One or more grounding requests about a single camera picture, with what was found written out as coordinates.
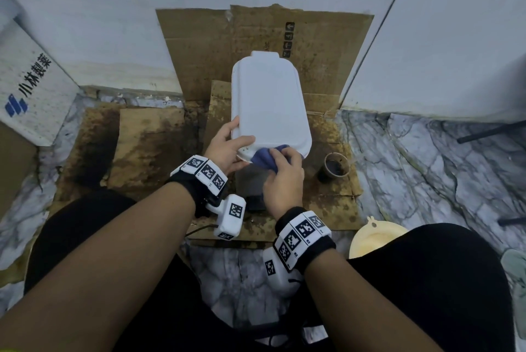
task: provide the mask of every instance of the hand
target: hand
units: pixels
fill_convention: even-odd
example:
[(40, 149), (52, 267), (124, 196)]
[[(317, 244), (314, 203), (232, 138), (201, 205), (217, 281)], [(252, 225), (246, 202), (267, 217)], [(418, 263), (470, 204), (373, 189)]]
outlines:
[[(303, 205), (303, 179), (305, 173), (301, 167), (301, 154), (292, 147), (281, 152), (275, 148), (270, 153), (276, 161), (278, 173), (269, 171), (263, 185), (263, 200), (267, 211), (278, 220), (289, 209)], [(290, 157), (290, 164), (285, 157)]]
[(241, 161), (237, 157), (237, 150), (242, 147), (251, 145), (256, 141), (254, 136), (239, 136), (237, 139), (228, 140), (230, 132), (239, 126), (239, 116), (235, 117), (232, 122), (221, 126), (217, 135), (211, 140), (206, 149), (205, 157), (211, 159), (225, 175), (243, 169), (250, 163)]

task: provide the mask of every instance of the black pants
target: black pants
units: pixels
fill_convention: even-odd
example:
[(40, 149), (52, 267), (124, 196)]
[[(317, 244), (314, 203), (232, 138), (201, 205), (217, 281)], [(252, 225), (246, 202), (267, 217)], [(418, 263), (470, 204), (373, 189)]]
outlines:
[[(33, 247), (25, 292), (134, 203), (112, 190), (101, 190), (52, 216)], [(515, 350), (508, 282), (497, 254), (476, 233), (451, 224), (421, 226), (349, 263), (445, 351)], [(291, 302), (289, 316), (315, 317), (313, 310), (302, 287)], [(380, 328), (374, 331), (381, 336)], [(214, 315), (202, 302), (196, 276), (177, 256), (115, 346), (115, 350), (162, 351), (218, 348), (269, 349)], [(330, 340), (313, 348), (332, 349)]]

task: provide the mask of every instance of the forearm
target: forearm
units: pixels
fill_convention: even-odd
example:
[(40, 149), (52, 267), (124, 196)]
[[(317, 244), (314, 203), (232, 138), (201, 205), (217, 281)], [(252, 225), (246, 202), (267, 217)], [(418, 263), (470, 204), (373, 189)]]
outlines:
[(171, 182), (117, 216), (6, 314), (0, 347), (111, 349), (173, 259), (194, 210), (186, 189)]
[(442, 351), (335, 249), (309, 264), (305, 281), (338, 350)]

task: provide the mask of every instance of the blue logo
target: blue logo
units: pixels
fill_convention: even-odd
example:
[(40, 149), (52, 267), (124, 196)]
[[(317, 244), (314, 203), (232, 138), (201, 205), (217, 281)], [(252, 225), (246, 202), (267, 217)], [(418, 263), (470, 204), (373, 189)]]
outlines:
[(8, 102), (5, 105), (5, 110), (7, 111), (10, 117), (13, 117), (15, 114), (24, 114), (28, 108), (29, 107), (27, 107), (27, 104), (23, 98), (21, 98), (19, 101), (16, 101), (15, 96), (13, 96), (12, 94), (9, 95)]

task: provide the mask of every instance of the finger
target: finger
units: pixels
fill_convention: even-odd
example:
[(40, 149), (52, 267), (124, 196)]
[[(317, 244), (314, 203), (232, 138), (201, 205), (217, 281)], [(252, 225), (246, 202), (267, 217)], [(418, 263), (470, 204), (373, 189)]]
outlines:
[(244, 167), (248, 165), (250, 165), (250, 163), (245, 162), (245, 161), (234, 162), (232, 165), (229, 166), (226, 175), (231, 174), (232, 172), (235, 172), (236, 170), (243, 169)]
[(274, 172), (273, 170), (269, 170), (267, 180), (265, 181), (265, 183), (263, 183), (263, 189), (270, 186), (273, 183), (274, 179), (276, 179), (276, 172)]
[(274, 161), (276, 162), (278, 171), (281, 169), (285, 169), (287, 166), (289, 166), (289, 163), (287, 162), (287, 159), (285, 158), (285, 156), (281, 154), (277, 149), (271, 148), (270, 154), (274, 158)]
[(294, 150), (292, 147), (287, 147), (281, 150), (281, 153), (286, 157), (290, 157), (290, 164), (294, 168), (301, 168), (303, 157), (297, 150)]
[(232, 139), (227, 143), (234, 150), (239, 150), (242, 147), (250, 146), (253, 142), (256, 141), (256, 136), (239, 136), (238, 138)]
[(232, 132), (235, 128), (239, 126), (239, 115), (236, 116), (232, 121), (225, 123), (223, 126), (221, 126), (221, 129), (217, 132), (216, 136), (214, 138), (220, 138), (222, 141), (227, 140), (227, 137), (230, 136), (230, 132)]

